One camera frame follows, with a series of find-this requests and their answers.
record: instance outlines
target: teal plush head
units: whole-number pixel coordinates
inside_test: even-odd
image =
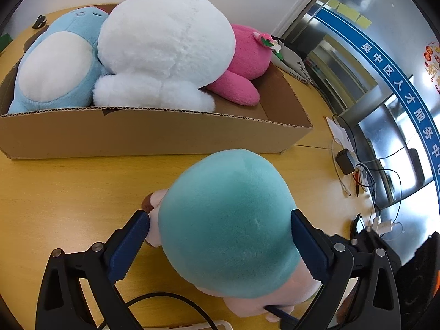
[[[215,153],[186,170],[160,204],[162,247],[199,288],[256,298],[283,285],[299,263],[289,188],[247,150]]]
[[[56,19],[21,59],[8,114],[89,106],[105,72],[97,45],[107,17],[89,6]]]

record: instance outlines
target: white belly patch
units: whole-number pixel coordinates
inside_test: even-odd
[[[23,62],[18,85],[33,101],[57,99],[74,89],[93,63],[93,48],[72,32],[56,32],[41,42]]]

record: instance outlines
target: white paper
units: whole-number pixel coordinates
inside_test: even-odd
[[[345,149],[348,149],[349,151],[353,152],[353,145],[351,145],[351,141],[348,138],[347,132],[344,128],[336,124],[333,120],[327,118],[327,124],[329,124],[329,128],[331,130],[331,133],[333,134],[333,137],[336,139],[336,142]]]

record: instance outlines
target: white plush toy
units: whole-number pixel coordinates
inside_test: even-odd
[[[213,112],[199,88],[234,52],[232,27],[208,0],[126,0],[100,32],[98,57],[112,74],[96,82],[95,105]]]

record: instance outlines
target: teal plush toy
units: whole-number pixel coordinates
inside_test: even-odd
[[[239,316],[265,305],[291,312],[320,286],[293,242],[288,186],[261,156],[215,153],[167,190],[148,195],[147,242],[162,246],[175,270],[201,291],[224,298]]]
[[[97,44],[107,17],[90,6],[54,21],[21,59],[8,114],[89,106],[95,82],[104,74]]]

